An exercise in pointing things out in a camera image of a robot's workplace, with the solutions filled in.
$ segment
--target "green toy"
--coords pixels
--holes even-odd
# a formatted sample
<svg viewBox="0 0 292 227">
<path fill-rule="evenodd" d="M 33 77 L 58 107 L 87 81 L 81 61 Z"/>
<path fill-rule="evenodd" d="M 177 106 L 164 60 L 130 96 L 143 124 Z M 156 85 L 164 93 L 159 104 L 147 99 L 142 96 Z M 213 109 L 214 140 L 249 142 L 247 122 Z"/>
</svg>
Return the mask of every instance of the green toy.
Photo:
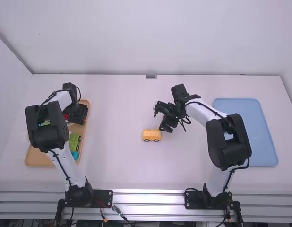
<svg viewBox="0 0 292 227">
<path fill-rule="evenodd" d="M 79 134 L 71 133 L 69 136 L 69 149 L 71 152 L 78 152 L 82 137 Z"/>
</svg>

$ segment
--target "wire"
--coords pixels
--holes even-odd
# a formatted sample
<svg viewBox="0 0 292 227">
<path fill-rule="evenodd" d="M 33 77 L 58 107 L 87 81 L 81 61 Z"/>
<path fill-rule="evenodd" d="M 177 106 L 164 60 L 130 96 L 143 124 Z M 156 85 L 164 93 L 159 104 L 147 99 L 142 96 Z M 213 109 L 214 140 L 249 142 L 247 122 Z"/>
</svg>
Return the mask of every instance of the wire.
<svg viewBox="0 0 292 227">
<path fill-rule="evenodd" d="M 136 225 L 136 223 L 132 224 L 130 221 L 128 221 L 127 218 L 126 218 L 125 216 L 123 216 L 123 219 L 124 219 L 128 224 L 130 224 L 130 225 L 132 225 L 132 226 L 135 226 L 135 225 Z"/>
<path fill-rule="evenodd" d="M 81 91 L 80 91 L 80 88 L 78 88 L 78 91 L 79 91 L 79 94 L 80 94 L 80 98 L 77 100 L 77 102 L 80 102 L 80 100 L 81 100 Z"/>
<path fill-rule="evenodd" d="M 196 102 L 196 101 L 189 102 L 189 103 L 185 104 L 185 107 L 188 106 L 188 105 L 191 104 L 191 103 L 197 103 L 197 104 L 199 104 L 199 105 L 205 107 L 206 109 L 210 110 L 211 112 L 213 112 L 216 116 L 219 116 L 220 118 L 222 118 L 222 119 L 224 119 L 225 121 L 227 121 L 227 123 L 228 123 L 229 125 L 231 125 L 231 127 L 233 128 L 233 130 L 234 130 L 234 131 L 236 132 L 236 134 L 237 134 L 237 131 L 236 131 L 234 125 L 232 124 L 232 122 L 229 121 L 227 118 L 221 116 L 217 111 L 214 111 L 214 110 L 211 109 L 209 106 L 207 106 L 207 105 L 205 105 L 205 104 L 203 104 L 203 103 L 201 103 L 201 102 Z"/>
<path fill-rule="evenodd" d="M 59 165 L 60 165 L 60 167 L 61 167 L 61 169 L 62 169 L 62 171 L 63 171 L 63 173 L 64 173 L 64 175 L 66 177 L 66 180 L 69 182 L 69 187 L 71 187 L 70 177 L 67 175 L 65 169 L 63 168 L 63 165 L 60 162 L 60 159 L 58 157 L 58 154 L 56 152 L 54 152 L 53 150 L 48 150 L 48 151 L 50 151 L 51 153 L 53 153 L 53 157 L 55 157 L 57 159 L 57 161 L 58 161 L 58 163 L 59 163 Z M 72 217 L 73 216 L 74 216 L 74 207 L 72 207 L 72 210 L 71 210 L 70 220 L 72 220 Z"/>
<path fill-rule="evenodd" d="M 63 168 L 62 163 L 60 162 L 60 159 L 59 159 L 57 153 L 54 152 L 53 150 L 48 150 L 48 151 L 50 151 L 51 153 L 53 153 L 53 157 L 55 157 L 55 158 L 57 159 L 57 161 L 58 161 L 58 163 L 59 163 L 59 165 L 60 165 L 60 167 L 61 167 L 61 169 L 62 169 L 64 175 L 66 176 L 66 180 L 68 180 L 68 182 L 69 182 L 69 186 L 71 187 L 70 177 L 69 177 L 69 176 L 67 175 L 67 173 L 65 172 L 65 169 Z"/>
<path fill-rule="evenodd" d="M 70 216 L 70 220 L 72 220 L 72 217 L 74 216 L 74 207 L 72 207 L 72 209 L 71 209 L 71 216 Z"/>
<path fill-rule="evenodd" d="M 250 165 L 250 158 L 247 159 L 247 165 L 246 165 L 246 166 L 244 166 L 244 167 L 237 167 L 237 168 L 234 168 L 233 170 L 231 170 L 231 171 L 229 172 L 229 177 L 228 177 L 228 179 L 227 179 L 227 182 L 226 182 L 225 187 L 223 188 L 223 192 L 225 192 L 226 189 L 228 188 L 229 181 L 230 181 L 230 179 L 231 179 L 232 174 L 235 173 L 235 170 L 238 170 L 238 169 L 247 169 L 247 168 L 249 167 L 249 165 Z"/>
<path fill-rule="evenodd" d="M 100 202 L 100 201 L 98 201 L 98 200 L 96 200 L 98 203 L 99 203 L 99 205 L 102 205 L 103 207 L 105 207 L 105 208 L 110 208 L 110 207 L 108 207 L 108 206 L 105 206 L 102 202 Z"/>
</svg>

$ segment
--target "aluminum rail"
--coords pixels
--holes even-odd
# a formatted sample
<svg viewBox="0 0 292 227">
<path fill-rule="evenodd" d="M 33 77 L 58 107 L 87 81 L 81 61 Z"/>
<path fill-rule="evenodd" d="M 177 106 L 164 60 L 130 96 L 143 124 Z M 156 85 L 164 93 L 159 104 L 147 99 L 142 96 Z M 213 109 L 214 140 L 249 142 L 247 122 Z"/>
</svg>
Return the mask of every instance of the aluminum rail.
<svg viewBox="0 0 292 227">
<path fill-rule="evenodd" d="M 222 210 L 187 210 L 182 190 L 114 190 L 113 203 L 134 221 L 214 221 Z M 64 192 L 0 192 L 0 219 L 54 219 Z M 235 194 L 245 222 L 292 223 L 292 194 Z M 103 209 L 108 220 L 122 220 Z M 71 208 L 65 208 L 69 219 Z M 73 219 L 101 220 L 98 208 L 75 208 Z"/>
</svg>

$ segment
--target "black cable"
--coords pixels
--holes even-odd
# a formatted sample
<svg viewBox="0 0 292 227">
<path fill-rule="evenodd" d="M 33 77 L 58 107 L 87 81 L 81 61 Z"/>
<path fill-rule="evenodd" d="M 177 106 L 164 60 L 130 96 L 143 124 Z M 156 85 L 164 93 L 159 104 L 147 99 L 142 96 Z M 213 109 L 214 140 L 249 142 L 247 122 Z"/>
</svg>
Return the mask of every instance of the black cable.
<svg viewBox="0 0 292 227">
<path fill-rule="evenodd" d="M 124 221 L 126 221 L 128 224 L 135 226 L 135 224 L 132 224 L 130 221 L 127 220 L 127 218 L 125 216 L 122 217 Z"/>
<path fill-rule="evenodd" d="M 191 104 L 191 103 L 197 103 L 197 104 L 199 104 L 199 105 L 205 107 L 206 109 L 210 110 L 211 112 L 213 112 L 216 116 L 219 116 L 220 118 L 222 118 L 222 119 L 224 119 L 225 121 L 227 121 L 227 123 L 228 123 L 229 125 L 231 125 L 231 127 L 233 128 L 233 130 L 234 130 L 234 131 L 236 132 L 236 134 L 237 134 L 237 131 L 236 131 L 234 125 L 232 124 L 232 122 L 229 121 L 227 118 L 221 116 L 217 111 L 214 111 L 214 110 L 211 109 L 209 106 L 206 106 L 205 104 L 203 104 L 203 103 L 201 103 L 201 102 L 196 102 L 196 101 L 189 102 L 189 103 L 185 104 L 185 107 L 188 106 L 188 105 Z"/>
<path fill-rule="evenodd" d="M 224 218 L 223 221 L 222 221 L 220 224 L 218 224 L 217 226 L 215 226 L 215 227 L 219 227 L 219 226 L 221 226 L 222 224 L 225 223 L 225 221 L 226 221 L 226 218 Z"/>
<path fill-rule="evenodd" d="M 238 169 L 247 169 L 249 167 L 249 165 L 250 165 L 250 158 L 247 159 L 247 165 L 246 166 L 244 166 L 244 167 L 237 167 L 237 168 L 234 168 L 233 170 L 230 171 L 229 177 L 228 177 L 227 182 L 226 182 L 226 185 L 223 188 L 223 192 L 225 192 L 226 189 L 228 188 L 229 181 L 231 179 L 232 174 L 235 173 L 235 170 L 238 170 Z"/>
<path fill-rule="evenodd" d="M 81 91 L 80 91 L 80 88 L 78 88 L 78 91 L 79 91 L 79 94 L 80 94 L 80 98 L 77 100 L 77 102 L 80 102 L 80 100 L 81 100 Z"/>
<path fill-rule="evenodd" d="M 74 216 L 74 207 L 72 207 L 72 210 L 71 210 L 71 216 L 70 216 L 70 220 L 72 220 L 72 217 Z"/>
<path fill-rule="evenodd" d="M 60 165 L 60 167 L 61 167 L 61 169 L 62 169 L 64 175 L 66 176 L 66 180 L 68 180 L 68 182 L 69 182 L 69 186 L 71 187 L 70 177 L 69 177 L 69 176 L 67 175 L 67 173 L 65 172 L 65 169 L 63 168 L 62 163 L 60 162 L 60 159 L 59 159 L 57 153 L 54 152 L 53 150 L 48 150 L 48 151 L 50 151 L 51 153 L 53 153 L 53 157 L 55 157 L 55 158 L 57 159 L 57 161 L 58 161 L 58 163 L 59 163 L 59 165 Z"/>
<path fill-rule="evenodd" d="M 57 161 L 58 161 L 58 163 L 59 163 L 59 165 L 60 165 L 60 167 L 61 167 L 61 169 L 62 169 L 62 171 L 63 171 L 63 173 L 64 173 L 64 175 L 65 175 L 65 177 L 66 177 L 66 180 L 68 180 L 68 182 L 69 182 L 69 187 L 71 187 L 70 177 L 67 175 L 65 169 L 63 168 L 63 165 L 62 165 L 62 163 L 60 162 L 60 159 L 59 159 L 57 153 L 54 152 L 53 150 L 48 150 L 48 151 L 50 151 L 51 153 L 53 153 L 53 157 L 55 157 L 55 158 L 57 159 Z M 73 216 L 74 216 L 74 207 L 72 207 L 70 220 L 72 220 L 72 217 L 73 217 Z"/>
</svg>

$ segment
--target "white table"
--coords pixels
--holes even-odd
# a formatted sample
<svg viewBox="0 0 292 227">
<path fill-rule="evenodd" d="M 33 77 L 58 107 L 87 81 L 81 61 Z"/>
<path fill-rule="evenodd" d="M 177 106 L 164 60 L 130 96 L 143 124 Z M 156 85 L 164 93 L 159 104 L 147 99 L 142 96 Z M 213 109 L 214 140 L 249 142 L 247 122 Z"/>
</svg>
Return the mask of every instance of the white table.
<svg viewBox="0 0 292 227">
<path fill-rule="evenodd" d="M 201 189 L 210 161 L 206 130 L 196 121 L 159 143 L 141 140 L 142 130 L 159 126 L 156 100 L 173 102 L 170 89 L 184 83 L 209 104 L 216 98 L 256 98 L 279 158 L 275 168 L 237 171 L 230 191 L 242 204 L 245 222 L 292 222 L 292 105 L 279 76 L 218 75 L 34 75 L 0 160 L 0 218 L 53 218 L 63 198 L 55 168 L 24 164 L 29 146 L 24 108 L 41 103 L 62 83 L 76 84 L 91 103 L 79 168 L 94 188 L 114 189 L 114 202 L 131 220 L 221 221 L 221 210 L 186 210 L 181 193 Z M 110 209 L 107 218 L 118 220 Z M 71 209 L 65 209 L 69 218 Z M 101 219 L 99 209 L 77 208 L 74 219 Z"/>
</svg>

